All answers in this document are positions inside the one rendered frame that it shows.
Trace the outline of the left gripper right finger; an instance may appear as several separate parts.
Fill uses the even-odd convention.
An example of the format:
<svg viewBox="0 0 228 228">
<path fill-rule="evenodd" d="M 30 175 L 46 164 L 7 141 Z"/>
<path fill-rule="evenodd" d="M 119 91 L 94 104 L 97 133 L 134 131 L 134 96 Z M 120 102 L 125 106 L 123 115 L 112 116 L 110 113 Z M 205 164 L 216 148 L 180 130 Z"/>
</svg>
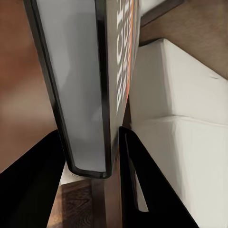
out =
<svg viewBox="0 0 228 228">
<path fill-rule="evenodd" d="M 119 127 L 123 228 L 199 228 L 137 134 Z M 132 159 L 149 212 L 138 210 Z"/>
</svg>

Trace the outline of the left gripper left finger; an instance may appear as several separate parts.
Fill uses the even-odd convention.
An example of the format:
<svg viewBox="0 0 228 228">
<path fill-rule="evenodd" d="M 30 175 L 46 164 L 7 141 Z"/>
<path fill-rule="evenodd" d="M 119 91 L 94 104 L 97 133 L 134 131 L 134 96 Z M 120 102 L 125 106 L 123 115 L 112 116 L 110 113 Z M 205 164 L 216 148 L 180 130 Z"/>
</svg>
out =
<svg viewBox="0 0 228 228">
<path fill-rule="evenodd" d="M 47 228 L 65 162 L 57 129 L 0 174 L 0 228 Z"/>
</svg>

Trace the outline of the hardback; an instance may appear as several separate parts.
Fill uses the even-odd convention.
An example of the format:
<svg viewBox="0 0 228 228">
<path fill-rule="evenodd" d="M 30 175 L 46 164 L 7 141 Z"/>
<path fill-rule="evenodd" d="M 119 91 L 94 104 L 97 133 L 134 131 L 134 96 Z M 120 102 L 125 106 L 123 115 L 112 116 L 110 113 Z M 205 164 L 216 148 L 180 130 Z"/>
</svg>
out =
<svg viewBox="0 0 228 228">
<path fill-rule="evenodd" d="M 23 0 L 68 169 L 112 176 L 142 0 Z"/>
</svg>

